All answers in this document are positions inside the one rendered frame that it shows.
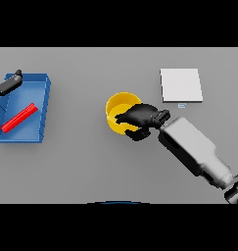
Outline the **dark left robot hand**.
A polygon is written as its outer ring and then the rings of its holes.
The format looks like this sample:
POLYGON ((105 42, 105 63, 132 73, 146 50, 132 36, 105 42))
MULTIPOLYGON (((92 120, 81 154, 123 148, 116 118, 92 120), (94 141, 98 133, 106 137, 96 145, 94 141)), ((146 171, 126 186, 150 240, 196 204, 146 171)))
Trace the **dark left robot hand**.
POLYGON ((17 70, 14 75, 0 83, 0 96, 5 96, 23 84, 23 74, 17 70))

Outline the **dark right robot hand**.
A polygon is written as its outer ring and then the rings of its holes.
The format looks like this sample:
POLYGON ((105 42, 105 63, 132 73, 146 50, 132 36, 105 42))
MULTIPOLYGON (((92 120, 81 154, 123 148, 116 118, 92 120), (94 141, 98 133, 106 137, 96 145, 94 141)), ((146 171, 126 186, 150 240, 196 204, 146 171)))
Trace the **dark right robot hand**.
POLYGON ((170 118, 169 110, 159 111, 150 104, 135 104, 123 114, 115 116, 116 123, 127 123, 137 126, 136 131, 127 129, 125 135, 133 141, 140 141, 147 138, 150 134, 150 128, 160 129, 162 125, 170 118))

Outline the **red beaker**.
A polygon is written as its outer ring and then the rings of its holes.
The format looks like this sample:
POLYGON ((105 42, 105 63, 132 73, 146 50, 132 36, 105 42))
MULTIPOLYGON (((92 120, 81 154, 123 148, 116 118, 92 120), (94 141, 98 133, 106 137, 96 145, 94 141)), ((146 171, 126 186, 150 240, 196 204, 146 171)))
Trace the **red beaker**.
POLYGON ((15 116, 10 118, 7 122, 1 125, 1 130, 4 133, 7 133, 30 117, 32 114, 38 111, 38 108, 33 104, 30 103, 27 107, 17 113, 15 116))

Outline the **pale square measuring scale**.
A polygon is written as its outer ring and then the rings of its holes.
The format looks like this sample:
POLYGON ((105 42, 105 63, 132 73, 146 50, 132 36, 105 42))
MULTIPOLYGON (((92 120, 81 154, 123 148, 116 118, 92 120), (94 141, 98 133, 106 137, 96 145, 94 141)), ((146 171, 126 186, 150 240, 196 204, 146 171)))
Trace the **pale square measuring scale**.
POLYGON ((202 103, 198 69, 160 69, 164 103, 202 103))

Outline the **blue tray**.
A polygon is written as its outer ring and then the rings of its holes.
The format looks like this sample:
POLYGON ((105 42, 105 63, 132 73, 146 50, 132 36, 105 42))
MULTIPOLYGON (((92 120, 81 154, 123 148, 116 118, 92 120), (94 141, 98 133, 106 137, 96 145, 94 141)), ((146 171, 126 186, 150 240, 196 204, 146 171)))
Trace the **blue tray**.
POLYGON ((51 81, 47 74, 23 74, 23 84, 0 96, 0 143, 41 143, 44 137, 51 81), (33 103, 37 111, 5 133, 1 126, 33 103))

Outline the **yellow bowl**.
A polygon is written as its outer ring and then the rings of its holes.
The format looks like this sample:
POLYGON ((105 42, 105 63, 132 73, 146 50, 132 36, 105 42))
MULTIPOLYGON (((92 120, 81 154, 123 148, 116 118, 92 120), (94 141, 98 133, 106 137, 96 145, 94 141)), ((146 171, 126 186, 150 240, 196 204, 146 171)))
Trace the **yellow bowl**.
POLYGON ((107 117, 107 123, 110 129, 118 134, 125 135, 127 129, 136 131, 138 129, 135 125, 127 123, 118 124, 116 115, 125 113, 135 104, 141 104, 142 101, 131 92, 116 93, 107 101, 105 112, 107 117))

